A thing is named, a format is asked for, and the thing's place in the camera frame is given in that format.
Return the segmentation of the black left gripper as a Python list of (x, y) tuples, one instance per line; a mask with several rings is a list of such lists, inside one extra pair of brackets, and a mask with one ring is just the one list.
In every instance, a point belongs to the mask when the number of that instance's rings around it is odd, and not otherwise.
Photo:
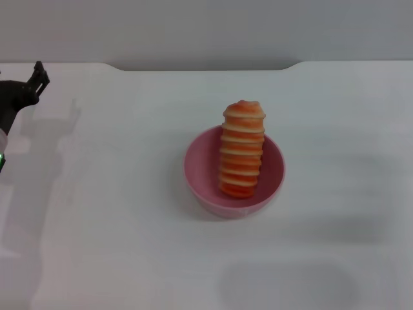
[(36, 96), (40, 96), (50, 83), (48, 74), (41, 61), (34, 65), (30, 79), (20, 81), (1, 81), (1, 130), (8, 135), (17, 113), (25, 107), (36, 104)]

